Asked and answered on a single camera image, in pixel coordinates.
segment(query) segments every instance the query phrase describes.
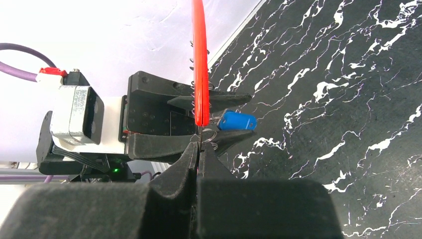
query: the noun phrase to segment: blue connector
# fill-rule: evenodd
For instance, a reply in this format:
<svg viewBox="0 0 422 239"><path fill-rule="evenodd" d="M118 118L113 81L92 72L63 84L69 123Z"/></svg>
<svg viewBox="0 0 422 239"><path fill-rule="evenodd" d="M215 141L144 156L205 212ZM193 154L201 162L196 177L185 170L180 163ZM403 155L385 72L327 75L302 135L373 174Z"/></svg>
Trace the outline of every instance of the blue connector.
<svg viewBox="0 0 422 239"><path fill-rule="evenodd" d="M254 130L256 127L256 118L251 115L226 110L218 122L217 127L220 130Z"/></svg>

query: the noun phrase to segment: black cable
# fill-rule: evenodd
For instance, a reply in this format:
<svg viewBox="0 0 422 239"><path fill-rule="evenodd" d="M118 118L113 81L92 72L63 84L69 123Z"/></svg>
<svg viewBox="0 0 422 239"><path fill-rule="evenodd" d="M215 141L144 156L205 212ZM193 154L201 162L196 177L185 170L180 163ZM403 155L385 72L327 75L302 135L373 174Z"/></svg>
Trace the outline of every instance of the black cable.
<svg viewBox="0 0 422 239"><path fill-rule="evenodd" d="M152 175L152 177L151 177L151 180L153 180L155 177L157 177L158 175L160 175L161 174L161 172L156 172L156 173L154 173L154 175Z"/></svg>
<svg viewBox="0 0 422 239"><path fill-rule="evenodd" d="M88 166L86 165L86 164L84 164L83 166L82 166L82 170L81 170L81 172L79 173L79 175L82 177L86 172L87 172L87 170L88 170Z"/></svg>
<svg viewBox="0 0 422 239"><path fill-rule="evenodd" d="M88 158L86 158L86 157L78 154L78 153L73 153L73 152L65 151L65 150L63 150L63 149L61 149L61 148L59 148L59 147L57 147L55 145L51 149L51 152L53 154L57 154L57 155L61 155L61 156L65 156L65 157L71 158L71 159L75 160L78 163L87 165L87 166L89 166L89 167L91 167L93 169L99 170L99 171L101 171L103 173L107 173L110 170L110 168L107 167L107 166L100 165L100 164L98 164L98 163L96 163L96 162L94 162L94 161L92 161L92 160L90 160L90 159L88 159Z"/></svg>

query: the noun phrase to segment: white wall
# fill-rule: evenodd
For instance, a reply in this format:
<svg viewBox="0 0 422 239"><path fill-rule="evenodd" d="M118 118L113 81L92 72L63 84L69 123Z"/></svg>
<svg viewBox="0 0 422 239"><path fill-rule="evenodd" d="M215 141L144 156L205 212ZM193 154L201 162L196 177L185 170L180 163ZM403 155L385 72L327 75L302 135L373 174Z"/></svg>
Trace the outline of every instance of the white wall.
<svg viewBox="0 0 422 239"><path fill-rule="evenodd" d="M24 185L0 185L0 228L16 199L25 191Z"/></svg>

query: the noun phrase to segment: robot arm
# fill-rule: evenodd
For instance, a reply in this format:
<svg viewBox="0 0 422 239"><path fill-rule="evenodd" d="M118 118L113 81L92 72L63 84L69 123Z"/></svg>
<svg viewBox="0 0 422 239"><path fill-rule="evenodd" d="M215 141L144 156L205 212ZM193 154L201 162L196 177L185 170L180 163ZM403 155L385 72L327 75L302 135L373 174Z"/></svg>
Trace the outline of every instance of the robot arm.
<svg viewBox="0 0 422 239"><path fill-rule="evenodd" d="M77 70L46 68L37 78L51 89L58 87L54 110L44 118L37 147L43 174L134 181L126 162L172 164L190 142L200 141L189 85L140 71L129 77L126 96L100 97ZM211 90L211 113L250 99L248 94ZM253 116L224 111L214 129L204 130L203 141L221 155L255 135L255 127Z"/></svg>

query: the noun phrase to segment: mounting hole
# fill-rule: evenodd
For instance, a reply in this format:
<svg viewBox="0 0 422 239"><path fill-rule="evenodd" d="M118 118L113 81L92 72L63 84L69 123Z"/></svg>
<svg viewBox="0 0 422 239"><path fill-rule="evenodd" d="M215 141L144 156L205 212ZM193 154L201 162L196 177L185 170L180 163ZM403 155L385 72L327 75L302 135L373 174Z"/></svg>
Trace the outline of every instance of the mounting hole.
<svg viewBox="0 0 422 239"><path fill-rule="evenodd" d="M180 88L180 87L182 87L182 84L180 84L180 83L178 83L178 82L174 82L174 83L173 83L173 88L174 88L174 89L178 89L178 88Z"/></svg>
<svg viewBox="0 0 422 239"><path fill-rule="evenodd" d="M143 82L143 83L145 83L145 84L147 84L147 83L149 82L149 79L148 79L147 77L145 77L145 76L144 76L144 77L142 77L142 78L141 78L141 80L142 80L142 82Z"/></svg>

